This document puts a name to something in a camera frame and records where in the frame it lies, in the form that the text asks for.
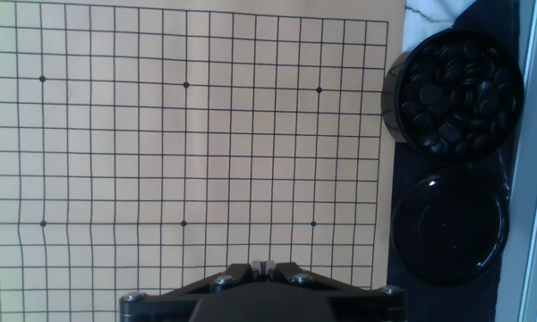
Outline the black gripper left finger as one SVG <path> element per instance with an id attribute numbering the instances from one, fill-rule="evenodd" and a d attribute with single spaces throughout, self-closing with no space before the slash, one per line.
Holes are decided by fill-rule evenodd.
<path id="1" fill-rule="evenodd" d="M 119 299 L 119 322 L 188 321 L 198 302 L 208 295 L 258 282 L 262 262 L 232 264 L 225 271 L 161 295 L 129 292 Z"/>

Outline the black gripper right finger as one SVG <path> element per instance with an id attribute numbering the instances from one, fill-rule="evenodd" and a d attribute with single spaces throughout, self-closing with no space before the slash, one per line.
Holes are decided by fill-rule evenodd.
<path id="1" fill-rule="evenodd" d="M 274 261 L 261 263 L 261 280 L 271 285 L 261 302 L 279 321 L 405 321 L 405 291 L 397 286 L 363 290 Z"/>

